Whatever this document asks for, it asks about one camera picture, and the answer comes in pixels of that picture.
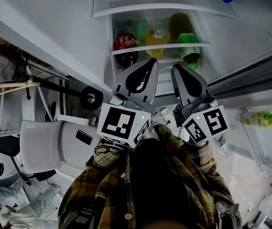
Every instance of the cable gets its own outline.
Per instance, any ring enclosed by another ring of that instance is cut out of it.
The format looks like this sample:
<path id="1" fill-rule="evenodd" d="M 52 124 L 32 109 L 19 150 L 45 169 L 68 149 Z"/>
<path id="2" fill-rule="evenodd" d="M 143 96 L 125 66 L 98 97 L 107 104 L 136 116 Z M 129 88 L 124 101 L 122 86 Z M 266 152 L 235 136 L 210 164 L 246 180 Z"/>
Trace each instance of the cable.
<path id="1" fill-rule="evenodd" d="M 164 126 L 166 126 L 166 125 L 168 125 L 168 124 L 170 124 L 171 123 L 171 121 L 170 120 L 168 120 L 167 121 L 167 123 L 164 125 Z"/>
<path id="2" fill-rule="evenodd" d="M 179 129 L 178 137 L 180 137 L 182 126 Z"/>
<path id="3" fill-rule="evenodd" d="M 14 169 L 10 174 L 7 174 L 4 178 L 6 178 L 7 176 L 11 175 L 15 170 L 17 170 L 17 169 Z"/>
<path id="4" fill-rule="evenodd" d="M 49 215 L 47 215 L 46 217 L 44 217 L 43 219 L 47 218 L 48 216 L 52 215 L 57 209 L 55 208 Z"/>
<path id="5" fill-rule="evenodd" d="M 29 203 L 28 202 L 24 203 L 24 204 L 20 205 L 19 208 L 22 208 L 23 205 L 27 205 L 27 204 L 29 204 Z"/>
<path id="6" fill-rule="evenodd" d="M 51 212 L 51 211 L 54 211 L 55 209 L 58 209 L 58 208 L 56 208 L 55 206 L 53 206 L 54 208 L 53 209 L 50 209 L 50 210 L 48 210 L 48 211 L 44 211 L 44 213 L 48 213 L 48 212 Z"/>

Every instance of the rack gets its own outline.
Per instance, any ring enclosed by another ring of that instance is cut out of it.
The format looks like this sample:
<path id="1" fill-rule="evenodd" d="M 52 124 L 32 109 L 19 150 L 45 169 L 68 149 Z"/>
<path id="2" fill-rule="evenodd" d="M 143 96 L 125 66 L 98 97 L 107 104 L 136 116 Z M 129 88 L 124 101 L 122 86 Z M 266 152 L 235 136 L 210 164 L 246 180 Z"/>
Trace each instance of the rack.
<path id="1" fill-rule="evenodd" d="M 204 51 L 204 48 L 210 47 L 208 36 L 205 30 L 205 27 L 202 25 L 201 20 L 196 11 L 190 10 L 141 10 L 141 11 L 128 11 L 120 14 L 113 14 L 109 16 L 109 26 L 110 26 L 110 47 L 113 47 L 113 42 L 117 37 L 118 31 L 121 28 L 125 28 L 128 31 L 133 31 L 133 25 L 137 20 L 146 20 L 149 26 L 161 26 L 167 29 L 170 32 L 169 28 L 169 19 L 172 14 L 177 12 L 183 12 L 188 15 L 195 30 L 195 34 L 199 43 L 175 43 L 172 38 L 169 41 L 169 44 L 165 45 L 154 45 L 154 46 L 141 46 L 136 48 L 124 49 L 124 50 L 112 50 L 110 54 L 112 55 L 112 68 L 114 74 L 114 82 L 117 77 L 120 75 L 120 67 L 116 63 L 115 55 L 125 52 L 139 52 L 138 62 L 150 59 L 150 56 L 147 54 L 147 49 L 158 49 L 165 48 L 165 53 L 162 57 L 157 58 L 159 63 L 159 77 L 158 84 L 156 89 L 156 95 L 159 94 L 170 94 L 174 91 L 171 81 L 171 68 L 174 64 L 179 63 L 187 67 L 183 59 L 180 58 L 178 47 L 201 47 L 201 51 Z M 199 68 L 202 65 L 202 59 L 199 61 Z"/>
<path id="2" fill-rule="evenodd" d="M 92 17 L 147 9 L 195 10 L 236 18 L 229 4 L 222 0 L 94 0 Z"/>

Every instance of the person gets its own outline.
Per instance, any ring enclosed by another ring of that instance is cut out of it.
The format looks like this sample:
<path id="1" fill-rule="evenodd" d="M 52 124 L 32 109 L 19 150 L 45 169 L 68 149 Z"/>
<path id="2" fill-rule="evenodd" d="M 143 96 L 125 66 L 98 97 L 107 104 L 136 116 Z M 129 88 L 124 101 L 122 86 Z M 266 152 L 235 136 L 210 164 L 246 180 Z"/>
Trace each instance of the person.
<path id="1" fill-rule="evenodd" d="M 161 124 L 154 131 L 157 139 L 125 152 L 96 149 L 63 198 L 60 229 L 241 227 L 210 143 L 185 142 Z"/>
<path id="2" fill-rule="evenodd" d="M 24 180 L 19 174 L 0 180 L 0 200 L 15 197 L 20 192 Z"/>
<path id="3" fill-rule="evenodd" d="M 47 207 L 54 205 L 56 194 L 60 187 L 51 184 L 42 194 L 38 195 L 30 204 L 18 211 L 10 207 L 0 211 L 0 223 L 3 229 L 56 229 L 58 221 L 40 219 Z"/>

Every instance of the wire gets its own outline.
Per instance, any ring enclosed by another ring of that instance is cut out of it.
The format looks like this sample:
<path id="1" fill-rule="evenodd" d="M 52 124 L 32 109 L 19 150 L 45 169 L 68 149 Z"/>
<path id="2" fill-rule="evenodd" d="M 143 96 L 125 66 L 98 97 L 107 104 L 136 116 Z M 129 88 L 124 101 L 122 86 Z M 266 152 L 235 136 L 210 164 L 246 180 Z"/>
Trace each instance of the wire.
<path id="1" fill-rule="evenodd" d="M 7 174 L 4 178 L 6 178 L 7 176 L 11 175 L 15 170 L 17 170 L 17 169 L 14 169 L 10 174 Z"/>
<path id="2" fill-rule="evenodd" d="M 178 137 L 180 137 L 182 126 L 179 129 Z"/>
<path id="3" fill-rule="evenodd" d="M 55 208 L 49 215 L 47 215 L 46 217 L 44 217 L 43 219 L 47 218 L 48 216 L 52 215 L 57 209 Z"/>
<path id="4" fill-rule="evenodd" d="M 22 204 L 22 205 L 20 205 L 19 208 L 22 208 L 22 206 L 24 206 L 25 204 L 28 204 L 28 202 L 27 202 L 27 203 L 24 203 L 24 204 Z"/>
<path id="5" fill-rule="evenodd" d="M 54 206 L 53 209 L 50 209 L 50 210 L 48 210 L 48 211 L 45 211 L 44 213 L 48 213 L 48 212 L 54 211 L 55 209 L 58 209 L 58 208 L 56 208 L 56 207 Z"/>

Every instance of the shoe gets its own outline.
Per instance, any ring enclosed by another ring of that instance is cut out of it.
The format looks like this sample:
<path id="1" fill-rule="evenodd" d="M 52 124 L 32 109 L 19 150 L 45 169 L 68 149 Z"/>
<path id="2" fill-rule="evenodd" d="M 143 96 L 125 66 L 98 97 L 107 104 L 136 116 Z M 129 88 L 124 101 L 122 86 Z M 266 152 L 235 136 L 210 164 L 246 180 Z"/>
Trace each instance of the shoe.
<path id="1" fill-rule="evenodd" d="M 50 187 L 48 189 L 53 189 L 56 193 L 60 194 L 61 188 L 58 185 L 50 184 Z"/>

